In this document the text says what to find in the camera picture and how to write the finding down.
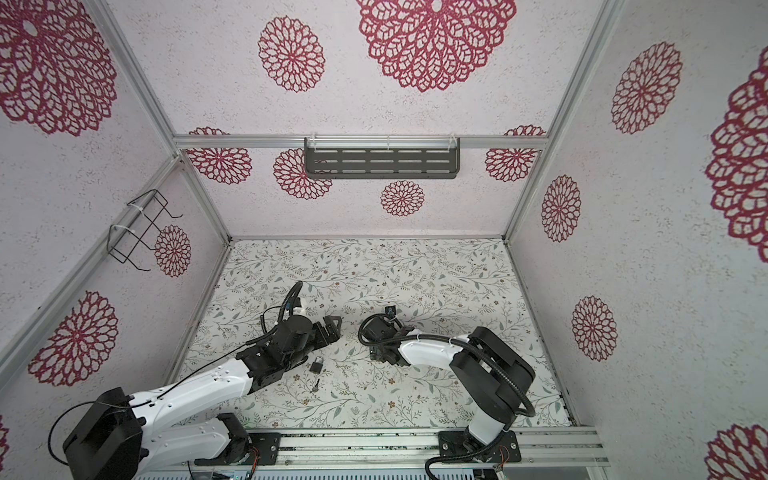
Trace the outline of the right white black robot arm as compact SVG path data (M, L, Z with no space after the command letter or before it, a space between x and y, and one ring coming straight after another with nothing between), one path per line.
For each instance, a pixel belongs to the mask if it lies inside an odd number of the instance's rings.
M450 337L375 314L363 320L357 338L374 361L452 372L474 402L476 412L469 425L459 435L443 434L441 453L425 463L427 469L437 463L488 461L496 452L502 461L512 460L513 423L519 417L536 416L528 396L536 374L493 331L480 326L468 335Z

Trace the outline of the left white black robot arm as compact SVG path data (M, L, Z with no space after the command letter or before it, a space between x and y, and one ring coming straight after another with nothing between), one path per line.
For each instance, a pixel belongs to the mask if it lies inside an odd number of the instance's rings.
M341 324L338 316L313 322L292 315L233 358L177 384L134 394L104 392L63 443L73 478L132 479L184 461L218 466L245 459L252 440L235 414L196 424L185 419L278 382L311 353L338 341Z

